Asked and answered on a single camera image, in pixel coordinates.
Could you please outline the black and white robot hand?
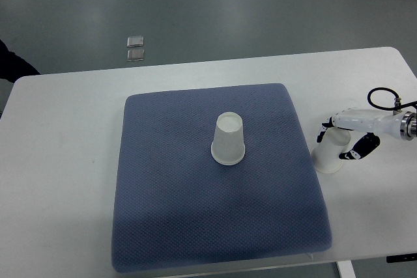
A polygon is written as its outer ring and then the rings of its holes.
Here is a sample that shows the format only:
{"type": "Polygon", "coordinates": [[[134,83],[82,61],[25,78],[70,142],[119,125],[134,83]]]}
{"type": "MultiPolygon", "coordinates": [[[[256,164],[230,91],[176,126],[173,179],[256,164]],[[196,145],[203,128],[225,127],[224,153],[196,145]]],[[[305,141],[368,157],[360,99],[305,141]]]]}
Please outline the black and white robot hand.
{"type": "Polygon", "coordinates": [[[347,152],[339,154],[341,160],[360,160],[372,153],[381,143],[382,134],[396,139],[406,139],[408,134],[405,113],[383,113],[370,109],[347,109],[337,113],[321,124],[317,142],[323,141],[326,131],[339,128],[364,134],[347,152]]]}

